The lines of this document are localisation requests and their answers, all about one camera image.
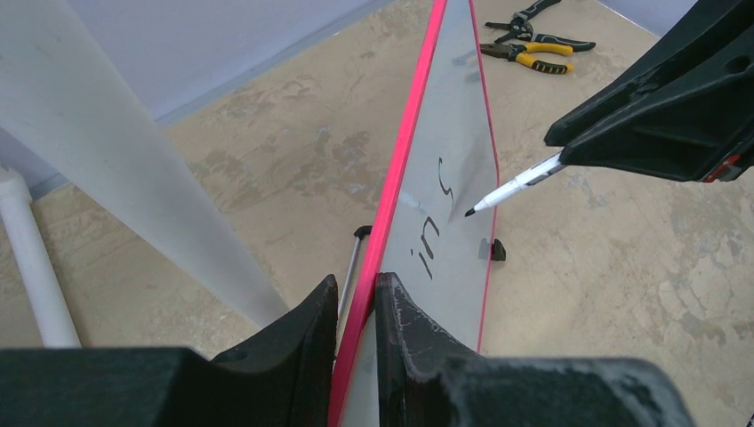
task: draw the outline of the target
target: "stained floor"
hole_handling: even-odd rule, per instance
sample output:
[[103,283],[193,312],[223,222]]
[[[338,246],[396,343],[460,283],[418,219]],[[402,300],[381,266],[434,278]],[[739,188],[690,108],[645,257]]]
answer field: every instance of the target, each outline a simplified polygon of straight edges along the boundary
[[[482,24],[530,2],[476,3]],[[328,273],[342,280],[351,233],[373,218],[429,8],[398,0],[167,131],[291,305]],[[656,40],[592,0],[563,2],[536,24],[598,48],[574,55],[566,77],[485,58],[503,180],[547,156],[549,124]],[[509,260],[492,273],[483,352],[640,357],[670,376],[698,425],[744,425],[754,412],[752,184],[754,173],[701,185],[574,168],[502,205]],[[75,187],[34,211],[86,345],[183,344],[211,356],[255,332]],[[0,345],[39,345],[0,242]]]

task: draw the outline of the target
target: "red panel edge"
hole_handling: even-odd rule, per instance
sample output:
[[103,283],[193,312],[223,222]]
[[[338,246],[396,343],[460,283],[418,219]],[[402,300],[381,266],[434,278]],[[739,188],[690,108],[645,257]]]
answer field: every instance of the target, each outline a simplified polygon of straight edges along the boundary
[[403,119],[398,130],[396,146],[393,149],[393,156],[390,159],[388,173],[385,177],[385,185],[383,186],[380,203],[374,216],[372,233],[369,236],[369,245],[366,248],[364,263],[358,277],[356,289],[354,290],[346,326],[343,330],[338,358],[335,360],[333,381],[330,389],[330,404],[327,410],[327,425],[329,427],[337,427],[341,424],[343,409],[349,391],[350,377],[356,362],[359,338],[372,308],[374,280],[377,271],[382,265],[382,256],[385,254],[385,247],[388,243],[390,224],[396,211],[398,193],[403,181],[405,166],[408,162],[408,153],[411,149],[413,132],[419,119],[421,100],[424,97],[424,89],[427,86],[429,69],[432,64],[432,58],[435,55],[437,38],[440,34],[440,25],[442,24],[446,5],[447,0],[436,0],[429,15],[427,32],[421,45],[416,72],[413,75],[411,90],[408,94]]
[[[474,26],[474,39],[477,43],[477,60],[479,63],[479,73],[482,76],[482,90],[485,93],[485,105],[487,108],[487,123],[490,125],[490,140],[493,143],[493,156],[495,160],[495,187],[500,187],[500,165],[497,160],[497,146],[494,141],[493,131],[493,116],[490,112],[490,98],[487,96],[487,81],[485,80],[485,66],[482,63],[482,51],[479,49],[479,31],[477,30],[477,14],[474,8],[474,0],[469,0],[469,8],[471,9],[471,24]],[[497,207],[493,210],[493,229],[490,232],[490,243],[494,242],[494,228],[495,220],[497,219]],[[487,261],[487,278],[485,280],[485,296],[482,301],[482,319],[479,322],[479,338],[477,339],[477,353],[482,350],[482,333],[485,331],[485,312],[487,309],[487,291],[490,287],[490,271],[493,266],[492,253],[490,253],[490,259]]]

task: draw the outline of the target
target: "white pvc pipe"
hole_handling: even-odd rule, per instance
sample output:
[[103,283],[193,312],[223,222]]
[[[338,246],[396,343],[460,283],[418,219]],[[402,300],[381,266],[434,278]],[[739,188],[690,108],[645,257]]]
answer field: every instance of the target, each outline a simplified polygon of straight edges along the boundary
[[11,241],[44,347],[81,347],[19,173],[0,166],[0,217]]
[[0,11],[0,126],[258,326],[285,314],[280,294],[68,4],[2,1]]

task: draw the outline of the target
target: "black rubber foot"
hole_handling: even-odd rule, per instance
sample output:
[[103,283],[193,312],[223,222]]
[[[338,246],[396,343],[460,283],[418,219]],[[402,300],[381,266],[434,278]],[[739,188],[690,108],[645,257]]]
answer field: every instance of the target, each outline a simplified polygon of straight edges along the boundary
[[502,245],[502,242],[498,239],[495,239],[492,244],[492,260],[493,261],[505,261],[505,246]]
[[371,225],[362,225],[354,231],[354,237],[359,240],[364,240],[364,236],[369,236],[372,233]]

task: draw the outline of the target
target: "pliers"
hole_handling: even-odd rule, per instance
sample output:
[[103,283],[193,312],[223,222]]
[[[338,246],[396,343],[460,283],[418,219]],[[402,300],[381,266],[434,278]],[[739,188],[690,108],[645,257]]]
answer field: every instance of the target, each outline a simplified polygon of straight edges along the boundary
[[480,44],[479,48],[485,55],[490,55],[495,58],[503,58],[511,62],[515,61],[528,68],[540,71],[541,73],[565,74],[574,69],[574,66],[571,64],[553,64],[544,60],[538,60],[536,57],[529,54],[536,52],[550,52],[569,56],[574,52],[573,47],[570,45],[537,42],[530,42],[527,44],[489,43]]
[[560,3],[560,0],[537,0],[534,4],[524,9],[521,12],[513,14],[513,19],[510,20],[510,24],[503,24],[499,22],[487,22],[485,27],[494,29],[503,29],[509,33],[505,36],[499,37],[495,40],[495,43],[503,43],[514,38],[518,40],[524,40],[526,42],[539,42],[539,43],[553,43],[563,44],[571,46],[574,52],[586,52],[593,49],[597,44],[594,42],[582,42],[579,40],[571,40],[560,36],[553,36],[550,34],[535,33],[532,24],[529,20],[539,14],[539,12],[552,6],[553,4]]

